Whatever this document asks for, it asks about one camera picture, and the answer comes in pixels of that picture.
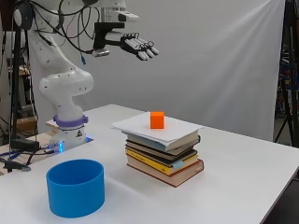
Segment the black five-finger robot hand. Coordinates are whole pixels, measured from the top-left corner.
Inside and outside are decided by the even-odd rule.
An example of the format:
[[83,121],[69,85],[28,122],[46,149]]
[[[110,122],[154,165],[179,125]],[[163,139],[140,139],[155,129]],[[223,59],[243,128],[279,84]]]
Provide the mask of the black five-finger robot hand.
[[140,61],[148,61],[159,55],[154,43],[140,38],[139,33],[124,34],[121,37],[121,49],[134,54]]

